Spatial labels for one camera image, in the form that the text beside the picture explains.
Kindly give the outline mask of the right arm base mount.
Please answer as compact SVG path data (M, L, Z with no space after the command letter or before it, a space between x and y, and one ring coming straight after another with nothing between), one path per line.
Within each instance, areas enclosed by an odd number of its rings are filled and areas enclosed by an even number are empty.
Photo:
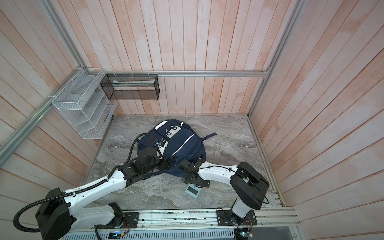
M217 223L219 226L256 226L257 219L254 210L250 210L244 218L233 213L232 210L216 209Z

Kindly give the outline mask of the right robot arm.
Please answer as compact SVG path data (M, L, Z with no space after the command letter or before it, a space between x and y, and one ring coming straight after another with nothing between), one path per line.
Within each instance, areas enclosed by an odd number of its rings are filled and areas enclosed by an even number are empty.
M211 181L230 185L238 196L230 212L241 220L249 211L260 210L263 204L270 202L267 197L269 181L246 162L237 166L222 166L183 160L179 168L186 175L185 182L198 188L208 188Z

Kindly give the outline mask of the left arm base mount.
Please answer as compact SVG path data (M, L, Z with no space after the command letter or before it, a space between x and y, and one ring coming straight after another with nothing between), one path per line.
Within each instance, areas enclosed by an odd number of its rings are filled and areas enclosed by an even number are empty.
M135 229L137 228L139 221L139 212L123 212L117 203L109 203L109 207L112 208L114 217L105 225L97 225L101 229L112 229L112 228L126 228Z

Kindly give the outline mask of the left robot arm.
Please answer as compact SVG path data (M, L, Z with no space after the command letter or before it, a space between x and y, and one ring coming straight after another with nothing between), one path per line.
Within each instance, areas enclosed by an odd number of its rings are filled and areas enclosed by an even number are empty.
M122 190L149 178L162 174L174 164L174 156L166 156L164 148L145 148L138 157L116 166L105 177L64 192L56 188L39 202L36 220L44 240L58 240L71 230L90 226L131 228L129 218L117 203L99 208L87 205L118 190Z

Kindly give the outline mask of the navy blue student backpack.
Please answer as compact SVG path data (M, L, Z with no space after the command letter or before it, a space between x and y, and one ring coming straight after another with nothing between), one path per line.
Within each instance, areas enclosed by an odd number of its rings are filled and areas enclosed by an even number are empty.
M148 134L138 141L138 152L147 148L154 147L153 141L167 141L163 156L165 159L173 158L172 166L168 170L159 169L157 172L147 174L144 179L161 174L169 174L172 176L185 178L186 175L179 169L179 165L183 160L196 163L199 159L206 159L206 150L204 141L216 136L212 133L203 138L185 122L170 119L157 124Z

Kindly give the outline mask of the teal calculator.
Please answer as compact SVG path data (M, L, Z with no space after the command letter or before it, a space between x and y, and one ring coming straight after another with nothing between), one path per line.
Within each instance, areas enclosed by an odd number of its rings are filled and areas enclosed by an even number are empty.
M196 185L188 184L185 193L193 197L194 199L197 199L202 191L202 188L199 188Z

